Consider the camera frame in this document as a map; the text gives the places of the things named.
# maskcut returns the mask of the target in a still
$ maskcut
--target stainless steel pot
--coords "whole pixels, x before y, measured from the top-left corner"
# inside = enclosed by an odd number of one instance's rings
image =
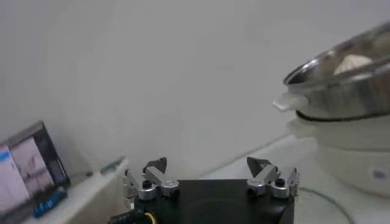
[[[347,55],[372,59],[368,65],[337,75]],[[390,114],[390,22],[323,52],[290,73],[288,87],[274,102],[305,119],[338,121]]]

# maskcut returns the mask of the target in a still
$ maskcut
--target laptop screen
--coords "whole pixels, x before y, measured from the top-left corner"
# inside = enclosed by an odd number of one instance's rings
[[[42,122],[0,145],[0,214],[69,183]]]

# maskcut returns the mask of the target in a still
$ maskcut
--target white countertop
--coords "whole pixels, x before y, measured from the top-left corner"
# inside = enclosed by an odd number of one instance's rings
[[[383,198],[356,190],[340,183],[325,173],[316,161],[317,151],[312,139],[296,140],[288,136],[251,155],[268,159],[279,167],[295,166],[300,172],[300,185],[333,198],[349,213],[355,223],[389,223],[390,198]],[[238,159],[202,179],[250,178],[246,157]],[[323,198],[301,192],[297,201],[297,222],[302,223],[348,223],[347,219],[332,204]]]

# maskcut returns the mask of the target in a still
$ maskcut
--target pot handle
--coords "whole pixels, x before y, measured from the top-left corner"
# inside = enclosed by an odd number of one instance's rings
[[[293,93],[283,93],[272,105],[281,112],[289,110],[299,110],[304,106],[309,105],[309,100],[302,96]]]
[[[318,131],[315,126],[306,124],[298,118],[288,122],[286,127],[296,138],[313,137]]]

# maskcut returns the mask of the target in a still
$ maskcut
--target white table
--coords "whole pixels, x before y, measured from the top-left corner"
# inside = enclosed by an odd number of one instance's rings
[[[78,224],[106,223],[107,217],[120,209],[122,174],[129,161],[125,159],[111,173],[101,175],[95,172],[92,177],[71,187],[68,198],[39,219],[27,219],[24,224]]]
[[[295,166],[301,174],[301,186],[335,199],[355,223],[390,223],[390,198],[366,194],[340,183],[325,173],[316,161],[315,142],[288,136],[249,156],[268,159],[279,167]],[[250,178],[246,157],[238,159],[202,179]],[[296,223],[348,223],[332,204],[315,195],[301,192],[297,202]]]

